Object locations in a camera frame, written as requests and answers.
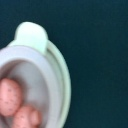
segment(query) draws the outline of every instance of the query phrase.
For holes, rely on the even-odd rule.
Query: dark teal background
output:
[[[128,0],[0,0],[0,48],[24,21],[42,25],[67,61],[64,128],[128,128]]]

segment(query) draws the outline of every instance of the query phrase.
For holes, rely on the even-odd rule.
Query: teal surface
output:
[[[0,16],[0,48],[31,21],[64,55],[72,79],[64,128],[128,127],[127,0],[0,0]]]

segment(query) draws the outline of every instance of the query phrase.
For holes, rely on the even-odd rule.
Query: white ceramic dish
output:
[[[63,128],[71,100],[70,76],[46,31],[37,24],[22,23],[15,39],[1,50],[0,58],[0,78],[9,77],[21,84],[25,103],[33,104],[44,116],[41,128]]]

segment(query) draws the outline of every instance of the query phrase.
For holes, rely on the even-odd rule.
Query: white bowl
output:
[[[0,58],[0,79],[8,77],[21,84],[24,103],[33,104],[42,112],[41,128],[62,128],[71,99],[69,71],[60,51],[47,39],[45,30],[29,22],[21,24],[15,40],[1,50]]]

